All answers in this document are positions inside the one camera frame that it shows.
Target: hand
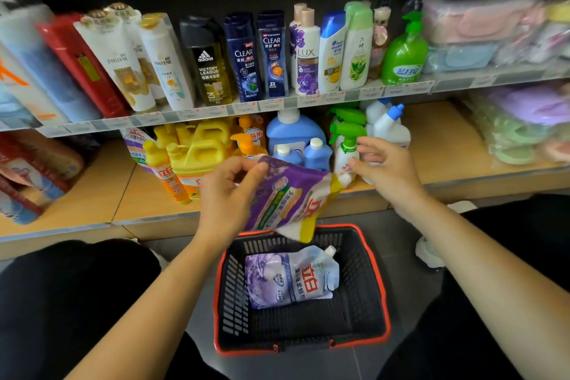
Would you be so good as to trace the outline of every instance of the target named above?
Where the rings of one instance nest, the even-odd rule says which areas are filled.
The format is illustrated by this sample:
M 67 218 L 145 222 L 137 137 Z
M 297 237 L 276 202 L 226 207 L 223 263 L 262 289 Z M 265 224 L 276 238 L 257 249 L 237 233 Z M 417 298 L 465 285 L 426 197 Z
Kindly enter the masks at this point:
M 376 191 L 387 199 L 403 218 L 406 206 L 417 198 L 427 198 L 428 193 L 419 181 L 410 152 L 401 146 L 375 137 L 359 137 L 356 150 L 364 155 L 363 160 L 350 158 L 348 165 L 356 174 L 374 183 Z
M 202 211 L 196 238 L 213 243 L 220 253 L 245 227 L 250 202 L 269 169 L 266 163 L 232 156 L 202 178 Z M 247 172 L 239 186 L 241 172 Z

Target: black pants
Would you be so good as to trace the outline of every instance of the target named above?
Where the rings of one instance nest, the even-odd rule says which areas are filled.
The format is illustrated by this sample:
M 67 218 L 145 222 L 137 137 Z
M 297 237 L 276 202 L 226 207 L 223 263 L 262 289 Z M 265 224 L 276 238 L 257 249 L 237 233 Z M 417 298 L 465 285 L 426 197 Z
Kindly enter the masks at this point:
M 530 200 L 464 216 L 566 290 L 570 197 Z M 0 275 L 0 379 L 64 378 L 159 275 L 128 240 L 66 241 L 14 260 Z M 167 379 L 224 379 L 184 334 Z M 520 378 L 452 276 L 379 378 Z

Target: spray bottle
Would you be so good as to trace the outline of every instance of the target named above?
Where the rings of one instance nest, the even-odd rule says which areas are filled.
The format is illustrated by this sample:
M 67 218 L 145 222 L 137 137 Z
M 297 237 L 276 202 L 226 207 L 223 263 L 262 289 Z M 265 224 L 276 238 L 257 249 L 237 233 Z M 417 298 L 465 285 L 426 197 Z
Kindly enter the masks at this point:
M 349 158 L 360 158 L 360 154 L 356 151 L 356 139 L 358 137 L 366 137 L 366 128 L 355 123 L 339 123 L 331 125 L 331 133 L 335 134 L 329 144 L 336 141 L 337 135 L 343 135 L 344 141 L 335 151 L 335 165 L 333 172 L 336 175 L 348 173 L 351 175 L 352 182 L 356 175 L 353 174 L 352 168 L 348 165 Z

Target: blue detergent bottle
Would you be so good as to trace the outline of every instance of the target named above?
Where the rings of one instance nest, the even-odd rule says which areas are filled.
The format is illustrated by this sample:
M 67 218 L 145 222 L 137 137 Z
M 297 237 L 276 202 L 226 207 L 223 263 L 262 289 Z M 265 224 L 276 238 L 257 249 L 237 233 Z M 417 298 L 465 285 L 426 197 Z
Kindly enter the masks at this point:
M 279 110 L 277 117 L 267 126 L 267 150 L 273 154 L 277 152 L 277 145 L 287 145 L 304 156 L 306 146 L 314 137 L 320 138 L 323 143 L 327 142 L 319 125 L 302 115 L 299 109 Z
M 303 166 L 301 154 L 296 150 L 289 149 L 287 145 L 277 145 L 277 152 L 273 154 L 273 158 L 295 164 L 296 166 Z
M 320 138 L 311 138 L 309 146 L 305 149 L 305 167 L 330 172 L 331 155 L 332 149 Z

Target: purple packaged item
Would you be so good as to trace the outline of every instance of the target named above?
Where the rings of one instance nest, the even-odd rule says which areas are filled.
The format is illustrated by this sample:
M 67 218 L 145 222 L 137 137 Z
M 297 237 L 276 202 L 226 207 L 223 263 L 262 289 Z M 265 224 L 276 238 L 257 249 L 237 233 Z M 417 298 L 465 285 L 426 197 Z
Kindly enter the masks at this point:
M 570 122 L 570 101 L 548 85 L 522 90 L 492 88 L 488 98 L 507 113 L 531 124 Z

